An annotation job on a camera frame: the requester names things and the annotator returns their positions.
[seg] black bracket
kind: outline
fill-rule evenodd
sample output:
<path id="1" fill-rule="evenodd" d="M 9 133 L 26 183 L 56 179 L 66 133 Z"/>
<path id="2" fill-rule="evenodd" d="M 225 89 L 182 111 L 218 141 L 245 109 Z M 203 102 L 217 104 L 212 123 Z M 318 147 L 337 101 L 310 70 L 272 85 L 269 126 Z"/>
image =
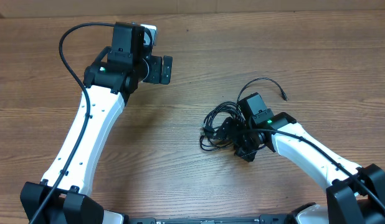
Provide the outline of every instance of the black bracket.
<path id="1" fill-rule="evenodd" d="M 51 188 L 45 184 L 25 183 L 20 199 L 29 220 L 32 219 Z M 75 187 L 70 190 L 55 189 L 44 212 L 37 217 L 35 223 L 102 223 L 103 207 L 90 197 L 78 194 L 77 191 Z"/>
<path id="2" fill-rule="evenodd" d="M 145 34 L 150 44 L 144 45 Z M 117 22 L 113 28 L 112 46 L 105 47 L 85 70 L 83 84 L 107 87 L 122 94 L 125 102 L 138 87 L 138 82 L 169 84 L 172 57 L 152 56 L 151 32 L 138 24 Z"/>
<path id="3" fill-rule="evenodd" d="M 360 168 L 355 178 L 364 182 L 385 205 L 385 172 L 381 168 L 375 164 Z M 370 198 L 356 199 L 355 192 L 366 196 L 357 189 L 351 178 L 334 180 L 333 185 L 326 189 L 330 224 L 385 223 L 385 212 Z"/>
<path id="4" fill-rule="evenodd" d="M 245 125 L 249 129 L 277 130 L 289 123 L 297 121 L 287 113 L 279 113 L 274 116 L 273 111 L 267 108 L 262 97 L 258 93 L 251 94 L 238 102 L 245 118 Z M 265 144 L 271 151 L 275 152 L 271 133 L 252 132 L 240 135 L 239 139 L 233 139 L 235 155 L 247 162 L 255 159 L 256 152 Z"/>

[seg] table surface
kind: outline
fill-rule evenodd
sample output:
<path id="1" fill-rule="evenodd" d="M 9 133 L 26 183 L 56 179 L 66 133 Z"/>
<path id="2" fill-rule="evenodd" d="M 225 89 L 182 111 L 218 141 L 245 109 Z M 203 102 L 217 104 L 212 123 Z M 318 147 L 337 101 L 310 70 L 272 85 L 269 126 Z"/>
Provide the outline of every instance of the table surface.
<path id="1" fill-rule="evenodd" d="M 385 11 L 0 19 L 0 223 L 27 223 L 19 200 L 40 181 L 74 120 L 80 88 L 58 41 L 82 22 L 135 21 L 159 29 L 154 55 L 173 56 L 170 85 L 144 83 L 116 121 L 92 198 L 132 217 L 232 217 L 326 203 L 286 158 L 263 149 L 247 163 L 232 149 L 204 152 L 200 124 L 251 79 L 274 113 L 285 111 L 337 154 L 385 170 Z M 82 78 L 112 29 L 80 29 L 64 54 Z"/>

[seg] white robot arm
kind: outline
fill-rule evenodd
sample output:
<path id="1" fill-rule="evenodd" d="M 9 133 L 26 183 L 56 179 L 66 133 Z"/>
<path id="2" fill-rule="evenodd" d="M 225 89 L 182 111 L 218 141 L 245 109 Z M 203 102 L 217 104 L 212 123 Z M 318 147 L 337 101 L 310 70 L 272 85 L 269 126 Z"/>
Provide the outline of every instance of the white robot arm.
<path id="1" fill-rule="evenodd" d="M 87 89 L 87 92 L 91 103 L 90 120 L 77 152 L 58 188 L 69 190 L 71 187 L 77 187 L 80 194 L 89 196 L 92 193 L 94 173 L 105 141 L 116 119 L 122 113 L 125 102 L 121 93 L 113 94 L 109 88 L 93 85 Z M 82 128 L 85 115 L 86 100 L 82 93 L 79 110 L 64 145 L 49 170 L 42 177 L 42 182 L 47 182 L 49 187 L 53 186 L 60 170 L 64 167 Z"/>
<path id="2" fill-rule="evenodd" d="M 332 157 L 335 161 L 342 164 L 351 174 L 357 174 L 357 163 L 351 162 L 337 155 L 322 143 L 311 137 L 299 123 L 287 124 L 278 129 L 286 133 L 302 136 L 320 147 L 325 153 Z M 341 172 L 339 168 L 332 164 L 327 158 L 320 154 L 316 149 L 299 139 L 285 136 L 282 134 L 272 135 L 272 143 L 274 149 L 281 156 L 285 156 L 299 168 L 301 168 L 307 175 L 309 175 L 325 192 L 327 187 L 332 185 L 335 179 L 345 180 L 348 176 Z"/>

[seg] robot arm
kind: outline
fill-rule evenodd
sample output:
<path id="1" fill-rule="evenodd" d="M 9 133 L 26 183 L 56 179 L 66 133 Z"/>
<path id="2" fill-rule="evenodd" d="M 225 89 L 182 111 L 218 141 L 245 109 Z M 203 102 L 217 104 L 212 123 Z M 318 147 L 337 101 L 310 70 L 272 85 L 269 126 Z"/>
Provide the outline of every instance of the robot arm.
<path id="1" fill-rule="evenodd" d="M 278 129 L 296 136 L 302 136 L 320 147 L 325 153 L 340 163 L 351 174 L 357 174 L 358 164 L 351 162 L 337 155 L 322 143 L 311 137 L 299 123 L 287 124 Z M 272 144 L 277 153 L 285 156 L 308 174 L 325 192 L 327 187 L 332 186 L 336 179 L 346 180 L 348 176 L 341 172 L 327 158 L 320 154 L 316 149 L 299 139 L 285 136 L 282 134 L 272 135 Z"/>
<path id="2" fill-rule="evenodd" d="M 105 47 L 86 68 L 83 86 L 62 55 L 62 42 L 73 30 L 95 25 L 113 26 L 112 46 Z M 25 183 L 21 203 L 31 223 L 122 224 L 127 220 L 121 213 L 104 210 L 88 196 L 108 134 L 138 83 L 167 85 L 170 82 L 172 57 L 151 54 L 156 36 L 155 26 L 121 22 L 80 24 L 63 35 L 59 46 L 61 59 L 87 92 L 90 113 L 82 93 L 78 113 L 58 156 L 40 184 Z M 86 115 L 90 117 L 87 125 Z M 79 137 L 81 130 L 84 130 L 82 138 Z M 73 157 L 70 157 L 71 151 L 75 153 Z"/>
<path id="3" fill-rule="evenodd" d="M 87 89 L 87 92 L 91 102 L 90 121 L 78 150 L 58 186 L 59 189 L 63 190 L 78 188 L 78 192 L 84 195 L 92 193 L 94 173 L 105 141 L 114 122 L 125 107 L 121 93 L 113 94 L 109 88 L 94 85 Z M 85 114 L 86 101 L 82 93 L 78 112 L 64 145 L 49 170 L 42 177 L 41 182 L 46 183 L 47 186 L 53 186 L 59 172 L 64 167 L 82 128 Z"/>

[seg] wire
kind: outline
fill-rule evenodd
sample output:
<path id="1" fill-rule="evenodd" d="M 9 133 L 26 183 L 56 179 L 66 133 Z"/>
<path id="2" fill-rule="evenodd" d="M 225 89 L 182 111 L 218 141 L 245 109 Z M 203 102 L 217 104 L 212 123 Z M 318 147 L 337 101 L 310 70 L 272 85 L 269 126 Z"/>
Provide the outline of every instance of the wire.
<path id="1" fill-rule="evenodd" d="M 360 180 L 358 180 L 353 174 L 351 174 L 348 170 L 346 170 L 340 163 L 336 162 L 331 156 L 329 156 L 326 152 L 324 152 L 322 149 L 320 149 L 316 144 L 312 143 L 311 141 L 305 139 L 303 136 L 296 136 L 291 133 L 287 133 L 285 131 L 277 131 L 277 130 L 270 130 L 270 129 L 246 129 L 242 130 L 241 132 L 237 133 L 236 135 L 240 134 L 247 134 L 247 133 L 252 133 L 252 132 L 260 132 L 260 133 L 277 133 L 277 134 L 282 134 L 285 136 L 289 136 L 295 139 L 298 139 L 300 141 L 303 141 L 316 149 L 321 155 L 323 155 L 325 158 L 327 158 L 330 162 L 332 162 L 337 168 L 342 170 L 348 177 L 350 177 L 363 191 L 365 191 L 368 196 L 373 199 L 384 211 L 385 211 L 385 205 L 380 201 L 380 199 L 374 195 L 372 191 L 370 191 Z"/>
<path id="2" fill-rule="evenodd" d="M 276 84 L 280 91 L 281 91 L 281 96 L 282 98 L 285 100 L 285 101 L 288 101 L 288 97 L 287 97 L 287 94 L 285 94 L 284 90 L 281 88 L 281 86 L 274 80 L 272 80 L 271 78 L 266 78 L 266 77 L 261 77 L 261 78 L 256 78 L 250 82 L 248 82 L 244 87 L 242 87 L 241 91 L 240 91 L 240 94 L 238 94 L 238 98 L 237 98 L 237 103 L 240 101 L 240 97 L 241 97 L 241 94 L 242 92 L 249 86 L 249 84 L 253 83 L 253 82 L 256 82 L 257 80 L 268 80 L 268 81 L 271 81 L 273 82 L 274 84 Z"/>
<path id="3" fill-rule="evenodd" d="M 71 29 L 69 29 L 67 32 L 65 32 L 63 34 L 63 36 L 61 37 L 60 39 L 60 43 L 59 43 L 59 53 L 60 53 L 60 57 L 61 57 L 61 61 L 64 63 L 65 67 L 67 68 L 67 70 L 70 72 L 70 74 L 73 76 L 73 78 L 76 80 L 76 82 L 79 84 L 79 86 L 81 87 L 84 95 L 85 95 L 85 99 L 86 99 L 86 115 L 85 115 L 85 120 L 83 122 L 83 126 L 82 126 L 82 129 L 80 130 L 80 134 L 79 134 L 79 137 L 77 138 L 76 140 L 76 143 L 75 143 L 75 146 L 74 148 L 72 149 L 71 153 L 69 154 L 69 157 L 67 159 L 67 162 L 65 163 L 64 165 L 64 168 L 61 170 L 60 172 L 60 175 L 58 176 L 57 180 L 55 181 L 54 185 L 52 186 L 50 192 L 47 194 L 47 196 L 45 197 L 45 199 L 43 200 L 43 202 L 41 203 L 41 205 L 39 206 L 39 208 L 36 210 L 35 214 L 33 215 L 31 221 L 29 222 L 29 224 L 33 224 L 36 222 L 37 220 L 37 217 L 42 213 L 43 209 L 45 208 L 45 206 L 47 205 L 47 203 L 49 202 L 51 196 L 53 195 L 55 189 L 58 187 L 58 185 L 60 184 L 62 178 L 64 177 L 68 167 L 69 167 L 69 164 L 71 163 L 72 161 L 72 158 L 74 157 L 75 153 L 76 153 L 76 150 L 78 149 L 79 147 L 79 144 L 82 140 L 82 137 L 83 137 L 83 134 L 85 133 L 86 131 L 86 127 L 87 127 L 87 123 L 88 123 L 88 120 L 90 119 L 90 98 L 88 97 L 88 93 L 87 93 L 87 90 L 84 86 L 84 84 L 82 83 L 82 81 L 80 81 L 80 79 L 78 78 L 78 76 L 75 74 L 75 72 L 71 69 L 71 67 L 69 66 L 69 64 L 67 63 L 65 57 L 64 57 L 64 54 L 62 52 L 62 44 L 64 43 L 64 40 L 65 38 L 73 31 L 79 29 L 79 28 L 82 28 L 82 27 L 87 27 L 87 26 L 108 26 L 108 27 L 113 27 L 115 26 L 114 24 L 108 24 L 108 23 L 102 23 L 102 22 L 89 22 L 89 23 L 84 23 L 84 24 L 80 24 L 80 25 L 77 25 Z"/>
<path id="4" fill-rule="evenodd" d="M 245 84 L 245 86 L 241 89 L 239 95 L 238 95 L 238 98 L 237 98 L 237 101 L 236 102 L 232 102 L 232 101 L 226 101 L 226 102 L 223 102 L 221 104 L 219 104 L 217 107 L 215 107 L 204 119 L 204 122 L 203 122 L 203 125 L 207 128 L 207 129 L 210 129 L 211 131 L 213 130 L 213 134 L 215 132 L 215 130 L 217 128 L 213 128 L 213 121 L 215 119 L 215 117 L 219 114 L 219 113 L 229 113 L 232 117 L 232 119 L 237 119 L 238 121 L 240 121 L 242 124 L 245 123 L 245 118 L 243 117 L 242 115 L 242 112 L 240 110 L 240 107 L 238 105 L 238 102 L 240 100 L 240 97 L 241 97 L 241 94 L 242 92 L 249 86 L 249 84 L 253 83 L 253 82 L 256 82 L 258 80 L 268 80 L 268 81 L 271 81 L 273 82 L 274 84 L 276 84 L 280 91 L 281 91 L 281 96 L 282 98 L 287 101 L 288 98 L 287 98 L 287 95 L 285 94 L 284 90 L 281 88 L 281 86 L 276 82 L 274 81 L 273 79 L 271 78 L 266 78 L 266 77 L 260 77 L 260 78 L 256 78 L 254 80 L 251 80 L 250 82 L 248 82 L 247 84 Z M 250 128 L 252 129 L 252 125 L 251 125 L 251 120 L 249 119 L 249 124 L 250 124 Z M 204 133 L 200 138 L 199 138 L 199 146 L 201 147 L 202 150 L 204 151 L 207 151 L 207 152 L 211 152 L 211 151 L 216 151 L 218 149 L 224 149 L 224 148 L 227 148 L 231 145 L 233 145 L 233 142 L 232 140 L 230 139 L 219 139 L 217 138 L 215 135 L 207 135 L 207 132 Z M 207 138 L 207 141 L 209 142 L 210 145 L 206 145 L 203 143 L 203 141 L 205 140 L 205 138 Z M 216 142 L 216 143 L 213 143 L 211 140 L 221 140 L 220 142 Z"/>

